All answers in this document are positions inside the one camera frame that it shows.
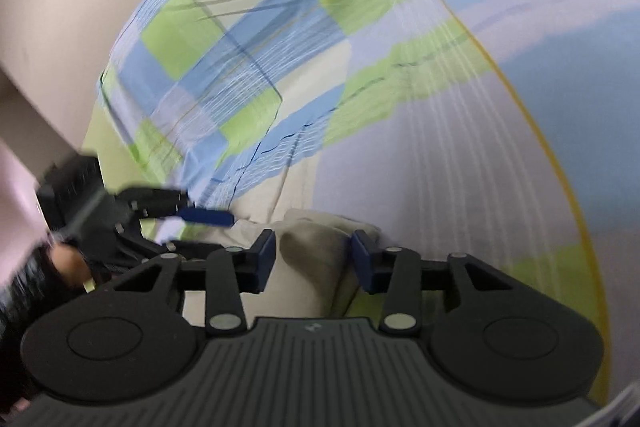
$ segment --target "ridged rubber surface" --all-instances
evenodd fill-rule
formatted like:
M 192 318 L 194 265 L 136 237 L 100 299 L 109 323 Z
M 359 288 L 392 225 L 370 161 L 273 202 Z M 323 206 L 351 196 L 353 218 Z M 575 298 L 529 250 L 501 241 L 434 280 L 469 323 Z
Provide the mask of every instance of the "ridged rubber surface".
M 518 409 L 468 396 L 417 344 L 383 337 L 367 319 L 259 319 L 243 337 L 211 341 L 187 375 L 154 396 L 108 407 L 42 396 L 13 425 L 565 427 L 592 412 L 581 399 Z

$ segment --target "circular pad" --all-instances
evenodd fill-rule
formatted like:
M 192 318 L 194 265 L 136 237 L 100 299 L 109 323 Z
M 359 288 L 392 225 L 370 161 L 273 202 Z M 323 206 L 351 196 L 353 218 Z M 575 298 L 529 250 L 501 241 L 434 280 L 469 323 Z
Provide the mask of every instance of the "circular pad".
M 112 360 L 128 355 L 142 341 L 133 322 L 105 317 L 76 326 L 67 337 L 71 350 L 88 360 Z
M 193 328 L 145 293 L 97 291 L 44 315 L 22 360 L 48 392 L 92 403 L 131 400 L 178 377 L 196 350 Z
M 587 393 L 602 359 L 598 330 L 544 296 L 510 293 L 484 292 L 436 320 L 429 349 L 440 368 L 472 393 L 511 405 Z
M 484 341 L 506 359 L 535 360 L 558 345 L 558 333 L 542 321 L 508 317 L 484 328 Z

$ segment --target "yellow edge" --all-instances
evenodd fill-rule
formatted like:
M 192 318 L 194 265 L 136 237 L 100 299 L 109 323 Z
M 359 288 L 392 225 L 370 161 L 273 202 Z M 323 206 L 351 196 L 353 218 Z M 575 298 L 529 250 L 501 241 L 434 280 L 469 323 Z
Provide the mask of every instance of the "yellow edge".
M 604 357 L 602 359 L 602 365 L 600 367 L 600 372 L 602 374 L 602 378 L 604 380 L 604 396 L 599 396 L 598 399 L 602 401 L 606 401 L 607 396 L 609 396 L 609 380 L 610 380 L 610 372 L 611 372 L 611 339 L 610 339 L 610 331 L 609 331 L 609 312 L 607 311 L 607 301 L 605 297 L 604 284 L 602 282 L 602 276 L 600 275 L 600 268 L 598 267 L 598 261 L 596 258 L 596 253 L 593 248 L 593 243 L 591 242 L 591 236 L 589 234 L 589 230 L 587 227 L 587 222 L 584 219 L 584 215 L 582 214 L 582 210 L 580 208 L 580 204 L 578 204 L 578 200 L 575 197 L 574 190 L 571 188 L 571 184 L 567 179 L 564 171 L 562 171 L 562 167 L 558 158 L 554 154 L 553 150 L 549 146 L 549 143 L 546 141 L 546 138 L 538 124 L 536 124 L 535 120 L 529 113 L 529 110 L 524 105 L 518 93 L 511 86 L 511 83 L 508 81 L 507 77 L 500 66 L 494 61 L 494 59 L 489 55 L 484 46 L 476 39 L 476 36 L 473 35 L 471 31 L 462 23 L 462 21 L 455 15 L 454 11 L 449 7 L 445 0 L 440 0 L 442 5 L 447 9 L 451 17 L 462 27 L 465 33 L 468 35 L 469 39 L 475 44 L 478 48 L 478 51 L 482 54 L 485 60 L 489 63 L 491 68 L 495 71 L 495 74 L 500 78 L 502 85 L 505 87 L 507 92 L 511 95 L 513 102 L 516 103 L 519 110 L 521 111 L 524 119 L 527 121 L 534 135 L 538 139 L 540 143 L 540 147 L 545 152 L 546 158 L 551 164 L 554 172 L 556 173 L 556 177 L 562 186 L 562 190 L 564 190 L 564 195 L 569 202 L 569 206 L 571 207 L 572 214 L 574 214 L 575 223 L 578 227 L 578 232 L 580 233 L 580 243 L 587 257 L 587 264 L 589 270 L 591 272 L 591 277 L 593 278 L 593 283 L 596 289 L 596 302 L 598 307 L 598 315 L 599 315 L 599 330 L 602 334 L 602 338 L 604 341 Z

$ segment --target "checkered fabric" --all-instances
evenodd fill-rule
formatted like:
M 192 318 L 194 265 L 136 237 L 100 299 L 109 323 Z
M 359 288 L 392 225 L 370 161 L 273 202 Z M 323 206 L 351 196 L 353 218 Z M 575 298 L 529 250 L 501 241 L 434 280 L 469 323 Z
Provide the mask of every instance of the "checkered fabric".
M 149 180 L 469 251 L 640 377 L 640 0 L 144 0 L 99 83 Z

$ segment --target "pink fabric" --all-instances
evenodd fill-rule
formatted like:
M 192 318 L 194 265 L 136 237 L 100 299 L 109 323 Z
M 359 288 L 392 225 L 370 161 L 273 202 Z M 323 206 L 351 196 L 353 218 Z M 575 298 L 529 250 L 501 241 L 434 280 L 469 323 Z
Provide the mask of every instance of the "pink fabric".
M 33 175 L 0 140 L 0 285 L 46 235 L 36 185 Z

